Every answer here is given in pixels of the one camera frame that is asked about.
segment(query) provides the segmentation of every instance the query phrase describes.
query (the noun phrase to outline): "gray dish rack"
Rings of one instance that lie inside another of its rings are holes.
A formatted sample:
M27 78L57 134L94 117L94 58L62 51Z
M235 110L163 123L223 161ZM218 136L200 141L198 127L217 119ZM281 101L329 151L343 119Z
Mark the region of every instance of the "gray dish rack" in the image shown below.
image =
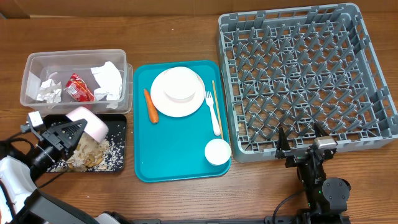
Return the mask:
M274 159L278 128L292 151L313 123L338 151L398 137L398 115L359 8L333 4L223 14L218 54L234 159Z

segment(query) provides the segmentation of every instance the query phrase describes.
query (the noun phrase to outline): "white bowl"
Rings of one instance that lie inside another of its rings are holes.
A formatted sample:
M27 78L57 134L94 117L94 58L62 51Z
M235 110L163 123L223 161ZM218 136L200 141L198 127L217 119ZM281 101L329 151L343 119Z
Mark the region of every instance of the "white bowl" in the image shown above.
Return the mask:
M166 71L163 77L163 90L175 101L188 101L198 88L196 73L187 67L175 67Z

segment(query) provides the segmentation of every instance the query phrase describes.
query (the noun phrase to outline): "red snack wrapper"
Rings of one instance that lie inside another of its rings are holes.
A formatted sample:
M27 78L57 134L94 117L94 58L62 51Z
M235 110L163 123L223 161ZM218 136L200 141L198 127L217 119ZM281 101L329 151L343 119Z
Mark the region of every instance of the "red snack wrapper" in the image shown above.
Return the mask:
M64 90L79 102L94 101L95 99L86 83L76 73L70 77Z

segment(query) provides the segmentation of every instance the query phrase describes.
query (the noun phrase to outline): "carrot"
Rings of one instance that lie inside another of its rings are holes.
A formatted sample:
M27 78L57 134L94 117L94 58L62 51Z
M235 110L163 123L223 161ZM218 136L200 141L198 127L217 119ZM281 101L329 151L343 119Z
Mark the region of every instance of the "carrot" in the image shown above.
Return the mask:
M157 124L159 122L159 115L157 114L157 110L150 98L148 90L144 89L144 95L145 100L147 101L149 119L153 124Z

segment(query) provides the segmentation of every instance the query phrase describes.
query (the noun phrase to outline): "crumpled paper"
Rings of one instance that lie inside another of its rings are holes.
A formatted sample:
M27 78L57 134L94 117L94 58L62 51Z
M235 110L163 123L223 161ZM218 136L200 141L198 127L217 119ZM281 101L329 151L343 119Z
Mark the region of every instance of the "crumpled paper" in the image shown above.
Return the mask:
M46 101L46 103L59 103L61 102L61 82L55 84L54 80L48 79L42 82L36 100Z
M94 90L95 100L101 100L106 96L106 100L120 99L123 81L120 71L112 62L105 62L101 67L91 68L95 80L100 86ZM107 108L116 109L117 103L110 103Z

